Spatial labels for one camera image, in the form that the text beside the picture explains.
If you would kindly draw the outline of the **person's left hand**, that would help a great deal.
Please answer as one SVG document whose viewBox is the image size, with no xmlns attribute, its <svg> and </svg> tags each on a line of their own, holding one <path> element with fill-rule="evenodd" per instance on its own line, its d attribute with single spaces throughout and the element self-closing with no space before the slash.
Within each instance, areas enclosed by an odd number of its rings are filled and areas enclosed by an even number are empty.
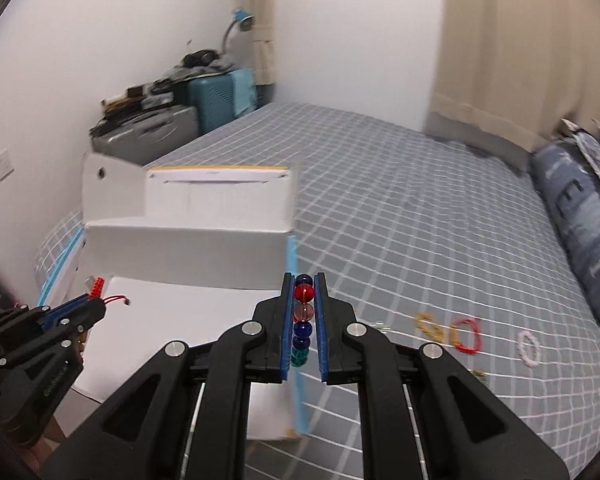
<svg viewBox="0 0 600 480">
<path fill-rule="evenodd" d="M 12 449 L 23 460 L 23 463 L 37 474 L 46 460 L 52 456 L 53 452 L 66 439 L 67 435 L 65 431 L 62 430 L 57 418 L 53 416 L 45 427 L 42 437 L 35 443 L 27 446 L 13 444 Z"/>
</svg>

